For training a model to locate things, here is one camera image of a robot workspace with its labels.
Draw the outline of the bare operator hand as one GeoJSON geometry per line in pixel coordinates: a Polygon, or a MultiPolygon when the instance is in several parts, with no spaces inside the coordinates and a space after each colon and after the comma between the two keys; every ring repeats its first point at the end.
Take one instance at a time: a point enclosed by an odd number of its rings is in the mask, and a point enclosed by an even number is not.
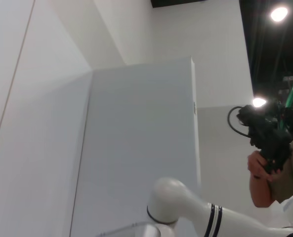
{"type": "Polygon", "coordinates": [[[263,158],[259,151],[254,151],[248,156],[248,170],[251,174],[251,179],[256,181],[269,181],[272,182],[281,173],[281,170],[272,170],[270,173],[265,171],[267,161],[263,158]]]}

